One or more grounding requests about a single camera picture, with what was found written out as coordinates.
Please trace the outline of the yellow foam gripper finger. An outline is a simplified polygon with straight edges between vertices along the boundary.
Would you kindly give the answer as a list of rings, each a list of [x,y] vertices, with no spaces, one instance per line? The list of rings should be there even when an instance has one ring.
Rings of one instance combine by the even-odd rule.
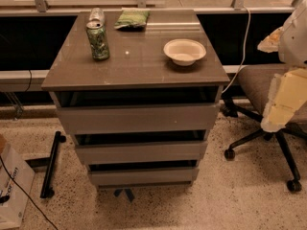
[[[267,132],[277,132],[284,128],[307,102],[306,91],[306,69],[296,68],[284,75],[275,74],[271,81],[261,128]]]
[[[277,28],[258,44],[257,49],[265,53],[277,52],[279,48],[280,36],[282,33],[283,28]]]

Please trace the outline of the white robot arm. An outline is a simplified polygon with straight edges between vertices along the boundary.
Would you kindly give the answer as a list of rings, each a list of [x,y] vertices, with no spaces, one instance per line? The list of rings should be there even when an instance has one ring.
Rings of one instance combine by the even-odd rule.
[[[279,59],[290,66],[284,75],[274,75],[261,121],[265,131],[277,132],[307,101],[307,0],[296,7],[282,27],[265,37],[257,49],[277,52]]]

